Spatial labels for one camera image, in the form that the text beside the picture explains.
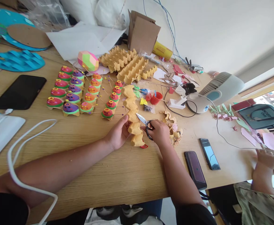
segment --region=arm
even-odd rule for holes
[[[155,129],[149,130],[148,133],[161,151],[167,187],[174,205],[176,207],[190,204],[205,206],[192,178],[169,141],[168,126],[159,120],[151,123]]]
[[[258,162],[252,175],[251,189],[265,194],[274,195],[272,175],[274,170],[274,153],[256,149]]]
[[[129,137],[128,116],[122,117],[101,140],[91,144],[45,156],[18,167],[15,172],[25,184],[52,193],[58,192],[84,171],[119,149]],[[0,192],[22,198],[30,208],[48,198],[47,195],[19,187],[10,173],[0,176]]]

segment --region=smartphone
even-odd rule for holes
[[[211,170],[220,170],[219,163],[216,159],[216,156],[213,152],[213,149],[210,145],[208,139],[200,138],[199,139],[200,145],[202,146],[203,153],[205,154],[207,163]]]
[[[207,184],[203,176],[197,155],[194,151],[184,152],[189,174],[198,190],[206,189]]]
[[[44,77],[20,75],[0,97],[0,109],[29,109],[45,83]]]

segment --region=person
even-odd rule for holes
[[[92,165],[119,149],[130,136],[129,125],[128,116],[125,115],[103,139],[36,159],[19,166],[15,172],[23,183],[56,193]],[[169,141],[168,126],[159,120],[152,121],[152,125],[155,129],[148,132],[163,157],[168,191],[177,212],[177,224],[216,224]],[[25,225],[29,210],[47,198],[47,195],[21,188],[9,173],[0,176],[0,224]],[[164,224],[159,215],[161,205],[157,211],[155,206],[141,203],[86,209],[64,219],[49,221],[47,225]]]
[[[252,183],[245,181],[209,190],[211,200],[232,225],[274,225],[274,152],[271,149],[256,152]]]

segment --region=blue bag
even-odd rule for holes
[[[274,128],[274,107],[272,105],[255,104],[238,111],[238,113],[254,130]]]

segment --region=electric fan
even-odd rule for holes
[[[215,106],[218,106],[236,94],[238,94],[244,87],[244,82],[236,76],[227,72],[221,72],[210,83],[208,83],[199,94],[207,97]],[[190,94],[187,101],[187,107],[197,114],[202,114],[208,111],[211,102],[203,96],[197,94]]]

